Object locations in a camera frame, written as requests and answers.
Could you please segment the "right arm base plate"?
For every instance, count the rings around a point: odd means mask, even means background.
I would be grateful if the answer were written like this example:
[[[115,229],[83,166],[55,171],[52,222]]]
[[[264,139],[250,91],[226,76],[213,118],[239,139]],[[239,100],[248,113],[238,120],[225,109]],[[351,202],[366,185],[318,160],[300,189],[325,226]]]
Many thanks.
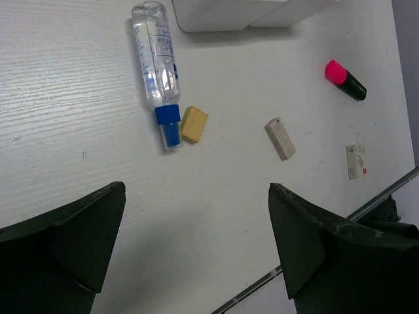
[[[357,223],[394,236],[418,239],[418,228],[413,224],[401,222],[396,202],[392,198],[383,201]]]

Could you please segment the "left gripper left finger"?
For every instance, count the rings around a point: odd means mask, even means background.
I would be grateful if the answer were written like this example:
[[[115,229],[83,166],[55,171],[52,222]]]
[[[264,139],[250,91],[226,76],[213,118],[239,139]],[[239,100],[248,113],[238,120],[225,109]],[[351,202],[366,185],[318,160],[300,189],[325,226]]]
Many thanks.
[[[89,313],[102,290],[126,203],[113,182],[1,229],[2,313]]]

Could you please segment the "clear blue spray bottle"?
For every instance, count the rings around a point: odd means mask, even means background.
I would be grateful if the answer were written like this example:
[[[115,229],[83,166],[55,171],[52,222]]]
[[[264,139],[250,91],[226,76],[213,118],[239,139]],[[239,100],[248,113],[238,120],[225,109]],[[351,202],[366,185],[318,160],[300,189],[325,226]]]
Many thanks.
[[[139,3],[132,8],[132,23],[147,105],[165,149],[182,147],[181,92],[166,7],[158,1]]]

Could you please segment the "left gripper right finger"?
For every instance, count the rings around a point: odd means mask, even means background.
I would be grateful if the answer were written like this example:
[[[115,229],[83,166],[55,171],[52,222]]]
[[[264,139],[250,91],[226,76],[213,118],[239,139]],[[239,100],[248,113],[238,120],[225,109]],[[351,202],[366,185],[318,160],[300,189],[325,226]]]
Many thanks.
[[[298,313],[418,312],[416,226],[358,224],[276,183],[268,209]]]

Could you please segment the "pink black highlighter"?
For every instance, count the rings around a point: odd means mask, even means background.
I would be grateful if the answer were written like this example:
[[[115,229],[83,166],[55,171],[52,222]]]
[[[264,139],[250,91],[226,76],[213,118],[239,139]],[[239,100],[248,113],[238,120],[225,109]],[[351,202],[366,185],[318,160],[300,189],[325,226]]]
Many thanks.
[[[366,87],[336,60],[325,66],[325,79],[356,101],[364,101],[367,97]]]

